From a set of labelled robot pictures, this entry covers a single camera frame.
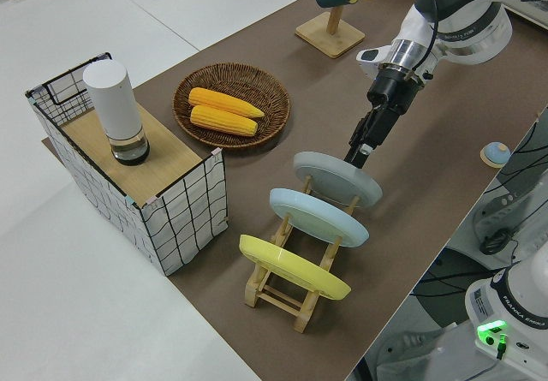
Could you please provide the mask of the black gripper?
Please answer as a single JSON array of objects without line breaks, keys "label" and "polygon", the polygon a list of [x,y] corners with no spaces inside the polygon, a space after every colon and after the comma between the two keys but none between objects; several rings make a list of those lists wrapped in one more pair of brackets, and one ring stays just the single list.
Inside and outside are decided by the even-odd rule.
[{"label": "black gripper", "polygon": [[373,150],[384,142],[400,115],[388,104],[373,107],[356,126],[344,161],[362,168]]}]

